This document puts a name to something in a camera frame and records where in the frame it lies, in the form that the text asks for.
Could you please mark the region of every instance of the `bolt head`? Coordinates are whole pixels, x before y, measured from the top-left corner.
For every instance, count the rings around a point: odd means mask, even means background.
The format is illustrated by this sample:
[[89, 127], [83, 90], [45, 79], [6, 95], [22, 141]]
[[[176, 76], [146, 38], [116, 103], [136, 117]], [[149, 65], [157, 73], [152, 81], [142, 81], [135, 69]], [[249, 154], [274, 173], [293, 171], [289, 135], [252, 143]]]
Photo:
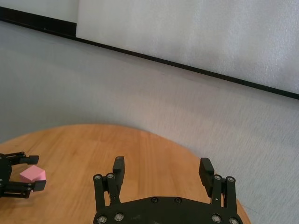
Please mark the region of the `bolt head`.
[[230, 224], [239, 224], [238, 220], [236, 220], [235, 218], [230, 218], [229, 223]]
[[221, 218], [218, 215], [213, 215], [212, 220], [216, 223], [221, 223]]
[[176, 198], [174, 199], [174, 201], [175, 201], [176, 203], [181, 203], [181, 202], [182, 202], [182, 199], [179, 198], [179, 197], [176, 197]]
[[158, 202], [158, 198], [156, 198], [156, 197], [152, 197], [151, 202], [153, 202], [153, 203], [157, 203], [157, 202]]
[[234, 180], [234, 178], [232, 178], [232, 177], [228, 177], [228, 181], [230, 181], [230, 182], [234, 182], [235, 180]]
[[117, 221], [117, 222], [120, 222], [121, 220], [123, 220], [123, 218], [124, 218], [124, 215], [122, 213], [117, 213], [114, 216], [114, 220]]
[[100, 216], [100, 217], [98, 218], [98, 224], [103, 224], [103, 223], [105, 223], [106, 221], [107, 221], [106, 216]]

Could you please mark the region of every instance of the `white panel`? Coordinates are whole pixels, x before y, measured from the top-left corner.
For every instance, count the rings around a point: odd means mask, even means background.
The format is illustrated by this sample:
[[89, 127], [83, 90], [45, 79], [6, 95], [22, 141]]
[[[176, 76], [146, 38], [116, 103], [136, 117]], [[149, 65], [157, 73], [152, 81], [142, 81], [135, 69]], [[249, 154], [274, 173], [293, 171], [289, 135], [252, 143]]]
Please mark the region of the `white panel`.
[[77, 22], [78, 0], [0, 0], [0, 7]]
[[299, 100], [0, 22], [0, 141], [77, 123], [186, 146], [237, 178], [252, 224], [298, 224]]
[[299, 0], [80, 0], [77, 37], [299, 93]]

